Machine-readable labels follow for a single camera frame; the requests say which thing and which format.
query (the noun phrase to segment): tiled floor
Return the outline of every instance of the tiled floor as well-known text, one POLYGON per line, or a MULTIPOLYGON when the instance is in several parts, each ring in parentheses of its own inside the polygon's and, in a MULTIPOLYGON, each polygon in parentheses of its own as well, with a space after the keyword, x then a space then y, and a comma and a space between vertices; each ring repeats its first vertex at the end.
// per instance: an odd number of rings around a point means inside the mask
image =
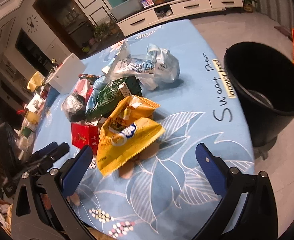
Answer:
MULTIPOLYGON (((278 32, 278 23, 259 13, 228 14, 192 20, 194 26, 223 62, 226 48, 242 41, 267 44, 293 59, 292 42, 278 32)), ((255 170, 267 171, 277 202, 279 236, 294 219, 294 119, 279 134, 265 161, 255 160, 255 170)))

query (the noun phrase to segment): table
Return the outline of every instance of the table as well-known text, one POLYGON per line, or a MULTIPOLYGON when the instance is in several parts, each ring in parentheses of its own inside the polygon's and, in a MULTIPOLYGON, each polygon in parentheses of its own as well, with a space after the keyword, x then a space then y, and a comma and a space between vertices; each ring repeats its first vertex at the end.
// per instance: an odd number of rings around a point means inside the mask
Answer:
MULTIPOLYGON (((195 147, 203 142, 229 167, 253 174, 249 130, 237 97, 228 96, 228 82, 224 86, 214 67, 215 54, 189 20, 166 23, 128 41, 132 55, 145 54, 153 43, 179 60, 179 80, 155 91, 143 89, 143 96, 161 105, 154 119, 166 132, 147 154, 130 160, 125 178, 118 171, 103 177, 93 158, 70 203, 85 223, 117 239, 190 240, 220 200, 196 161, 195 147)), ((84 59, 85 73, 101 74, 118 48, 84 59)), ((34 147, 69 143, 70 152, 55 163, 57 168, 79 152, 60 109, 66 97, 50 90, 34 147)), ((245 195, 226 230, 234 227, 244 200, 245 195)))

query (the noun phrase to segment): potted plant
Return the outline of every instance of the potted plant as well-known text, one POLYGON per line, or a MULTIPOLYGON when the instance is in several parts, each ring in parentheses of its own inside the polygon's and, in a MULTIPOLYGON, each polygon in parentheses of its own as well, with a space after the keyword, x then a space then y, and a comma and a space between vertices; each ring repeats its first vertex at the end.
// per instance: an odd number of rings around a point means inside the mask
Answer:
POLYGON ((253 12, 252 2, 258 3, 256 0, 242 0, 242 2, 243 2, 243 9, 249 13, 253 12))
POLYGON ((109 25, 107 23, 102 23, 98 25, 94 30, 94 37, 96 41, 100 42, 110 35, 109 25))

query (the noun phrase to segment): small box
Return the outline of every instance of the small box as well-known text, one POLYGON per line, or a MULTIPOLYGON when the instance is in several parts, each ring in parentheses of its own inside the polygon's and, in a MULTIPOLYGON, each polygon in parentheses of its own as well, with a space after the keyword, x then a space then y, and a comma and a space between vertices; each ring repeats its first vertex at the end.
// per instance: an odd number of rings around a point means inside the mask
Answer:
POLYGON ((142 0, 141 1, 142 5, 144 8, 147 8, 149 6, 154 5, 154 1, 153 0, 142 0))
POLYGON ((97 155, 99 128, 93 125, 71 123, 71 143, 79 149, 89 145, 93 150, 93 154, 97 155))
POLYGON ((78 80, 78 75, 85 69, 86 66, 72 53, 63 61, 58 70, 47 78, 46 83, 49 83, 62 95, 70 93, 78 80))

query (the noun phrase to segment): white drawer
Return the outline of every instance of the white drawer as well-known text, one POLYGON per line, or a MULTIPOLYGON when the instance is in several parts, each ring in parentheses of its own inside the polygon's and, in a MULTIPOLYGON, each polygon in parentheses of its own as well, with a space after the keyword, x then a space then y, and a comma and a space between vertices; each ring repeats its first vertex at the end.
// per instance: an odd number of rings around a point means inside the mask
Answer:
POLYGON ((215 8, 229 8, 229 7, 243 7, 242 0, 210 0, 211 7, 215 8))
POLYGON ((147 27, 147 25, 158 21, 158 17, 154 10, 145 11, 137 16, 129 18, 124 22, 118 23, 119 28, 125 36, 140 31, 147 27))
POLYGON ((170 5, 174 15, 190 15, 211 11, 209 0, 190 0, 170 5))

